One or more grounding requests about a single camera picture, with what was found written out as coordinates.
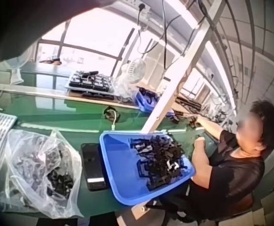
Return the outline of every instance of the plastic bin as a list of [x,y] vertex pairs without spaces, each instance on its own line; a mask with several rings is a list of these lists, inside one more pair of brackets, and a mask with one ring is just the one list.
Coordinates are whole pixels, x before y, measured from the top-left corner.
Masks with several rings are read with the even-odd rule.
[[[152,100],[151,104],[149,104],[147,102],[148,98],[149,97],[147,97],[147,96],[143,96],[141,92],[138,92],[137,96],[136,96],[136,102],[138,104],[140,111],[146,112],[146,113],[151,113],[154,110],[154,108],[156,107],[157,102],[155,100]],[[173,115],[175,115],[175,114],[172,109],[166,114],[166,116],[173,116]]]
[[191,162],[183,156],[182,160],[188,169],[182,169],[182,176],[173,179],[169,185],[149,191],[146,187],[148,179],[140,178],[137,169],[137,161],[143,158],[137,155],[135,149],[130,148],[130,143],[132,139],[150,139],[156,135],[169,137],[162,133],[140,134],[110,131],[100,135],[103,160],[113,194],[124,205],[133,206],[158,197],[187,181],[195,174]]

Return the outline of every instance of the person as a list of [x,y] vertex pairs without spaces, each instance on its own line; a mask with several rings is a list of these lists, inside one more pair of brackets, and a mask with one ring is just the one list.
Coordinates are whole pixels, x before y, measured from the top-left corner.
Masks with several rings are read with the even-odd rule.
[[183,192],[197,218],[226,217],[226,210],[250,194],[264,175],[264,158],[274,149],[274,105],[253,102],[236,134],[202,116],[197,122],[219,140],[218,148],[208,158],[204,138],[196,139],[192,155],[196,174],[171,195]]

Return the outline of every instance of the black t-shirt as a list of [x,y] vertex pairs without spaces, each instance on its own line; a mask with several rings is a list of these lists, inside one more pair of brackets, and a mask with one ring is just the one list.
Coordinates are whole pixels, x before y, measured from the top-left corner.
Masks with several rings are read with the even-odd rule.
[[209,189],[192,181],[189,183],[188,198],[203,218],[224,217],[227,207],[250,194],[263,177],[263,158],[231,157],[230,154],[238,147],[235,134],[223,130],[218,149],[209,158],[213,167]]

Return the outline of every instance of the smartphone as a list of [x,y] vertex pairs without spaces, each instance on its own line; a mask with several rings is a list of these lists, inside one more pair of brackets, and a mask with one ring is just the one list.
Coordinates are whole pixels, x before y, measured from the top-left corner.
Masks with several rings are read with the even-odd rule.
[[100,144],[81,145],[86,183],[90,191],[107,189],[107,174],[102,159]]

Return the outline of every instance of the power outlet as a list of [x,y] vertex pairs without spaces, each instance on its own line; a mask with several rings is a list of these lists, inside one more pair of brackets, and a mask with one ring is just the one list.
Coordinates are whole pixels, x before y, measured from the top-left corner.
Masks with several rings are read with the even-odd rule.
[[121,0],[121,1],[138,11],[139,11],[139,5],[143,3],[145,5],[145,8],[141,11],[141,16],[146,16],[150,10],[150,7],[140,0]]

